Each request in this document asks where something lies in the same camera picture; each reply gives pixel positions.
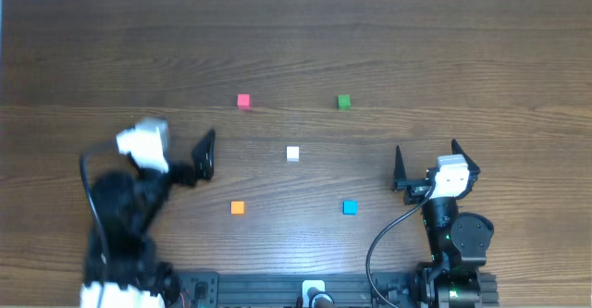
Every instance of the cube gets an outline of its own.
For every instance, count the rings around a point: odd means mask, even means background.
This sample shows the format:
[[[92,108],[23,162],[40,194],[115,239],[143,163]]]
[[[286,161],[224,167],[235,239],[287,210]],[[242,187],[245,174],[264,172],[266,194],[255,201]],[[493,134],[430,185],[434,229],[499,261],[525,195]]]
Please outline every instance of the cube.
[[[358,202],[356,201],[345,201],[343,202],[343,214],[349,216],[355,216],[358,213]]]
[[[234,216],[244,215],[244,201],[230,202],[230,214]]]
[[[237,107],[242,110],[251,110],[251,95],[239,94],[237,99]]]
[[[289,162],[300,161],[300,148],[298,146],[286,147],[286,160]]]
[[[348,110],[352,107],[352,102],[350,101],[350,95],[338,95],[337,102],[339,105],[339,110]]]

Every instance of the wood grain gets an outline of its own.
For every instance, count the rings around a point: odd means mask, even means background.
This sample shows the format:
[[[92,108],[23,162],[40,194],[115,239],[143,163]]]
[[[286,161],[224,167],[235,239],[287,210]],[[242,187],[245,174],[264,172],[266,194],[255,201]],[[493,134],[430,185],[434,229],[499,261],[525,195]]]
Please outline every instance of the wood grain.
[[[217,131],[214,180],[175,189],[153,227],[179,269],[363,272],[408,209],[389,190],[395,146],[421,177],[457,138],[483,169],[461,205],[496,225],[485,269],[502,304],[590,305],[592,0],[4,5],[0,304],[78,303],[92,222],[78,153],[163,116],[173,158]],[[375,270],[429,258],[420,222],[381,242]]]

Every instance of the cable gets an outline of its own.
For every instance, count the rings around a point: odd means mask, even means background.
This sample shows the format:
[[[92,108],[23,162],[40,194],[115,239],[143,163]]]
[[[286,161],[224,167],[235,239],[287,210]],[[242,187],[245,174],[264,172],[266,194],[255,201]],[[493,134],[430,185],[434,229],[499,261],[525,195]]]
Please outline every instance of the cable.
[[[99,240],[101,241],[101,248],[103,250],[103,257],[105,258],[105,267],[103,268],[103,275],[101,280],[101,292],[99,293],[99,302],[97,303],[97,308],[101,308],[101,304],[103,303],[103,297],[105,295],[105,283],[108,280],[109,276],[109,248],[107,246],[107,237],[105,234],[105,228],[103,227],[103,223],[99,218],[99,214],[96,211],[96,206],[93,202],[93,197],[91,196],[91,185],[89,184],[89,178],[86,170],[86,162],[87,159],[91,154],[95,154],[101,151],[104,151],[112,146],[117,146],[114,141],[110,141],[107,143],[99,144],[96,147],[93,147],[91,150],[83,153],[80,155],[80,178],[82,179],[82,186],[84,187],[84,192],[86,193],[86,197],[89,200],[89,205],[91,206],[92,217],[94,218],[94,223],[96,225],[96,231],[99,235]]]
[[[380,298],[382,301],[384,301],[387,305],[391,306],[392,308],[399,308],[399,306],[390,302],[389,300],[387,300],[387,298],[380,294],[378,288],[376,287],[376,284],[374,283],[374,280],[372,280],[372,274],[370,273],[370,259],[372,258],[372,252],[374,251],[380,239],[382,239],[382,237],[384,237],[385,234],[389,232],[389,230],[393,229],[395,226],[399,225],[401,221],[407,219],[409,216],[419,211],[419,209],[421,209],[427,203],[427,201],[429,201],[429,198],[432,196],[433,190],[434,187],[432,186],[431,189],[425,194],[424,200],[422,200],[418,205],[416,205],[411,211],[408,211],[406,214],[398,217],[395,221],[391,222],[390,224],[388,224],[388,226],[382,229],[382,231],[378,233],[378,235],[370,245],[370,249],[368,249],[368,254],[366,255],[366,276],[368,277],[370,287],[372,287],[372,290],[374,291],[374,293],[376,293],[376,296],[378,298]]]

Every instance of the pink cube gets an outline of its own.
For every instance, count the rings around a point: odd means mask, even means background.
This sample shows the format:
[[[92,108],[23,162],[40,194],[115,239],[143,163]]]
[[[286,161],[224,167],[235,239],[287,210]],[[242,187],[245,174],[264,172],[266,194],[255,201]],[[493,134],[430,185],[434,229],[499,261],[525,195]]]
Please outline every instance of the pink cube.
[[[250,94],[239,94],[239,99],[237,100],[237,107],[243,110],[250,110],[251,109],[251,95]]]

